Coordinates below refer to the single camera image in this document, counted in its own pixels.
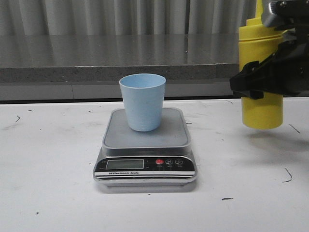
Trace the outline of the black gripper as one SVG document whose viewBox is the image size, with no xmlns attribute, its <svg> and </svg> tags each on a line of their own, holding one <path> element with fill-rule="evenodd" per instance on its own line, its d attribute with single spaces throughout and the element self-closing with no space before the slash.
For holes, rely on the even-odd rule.
<svg viewBox="0 0 309 232">
<path fill-rule="evenodd" d="M 284 41 L 262 62 L 252 61 L 231 77 L 230 88 L 237 97 L 262 99 L 265 93 L 298 95 L 309 90 L 309 25 L 288 24 L 275 30 L 290 30 Z"/>
</svg>

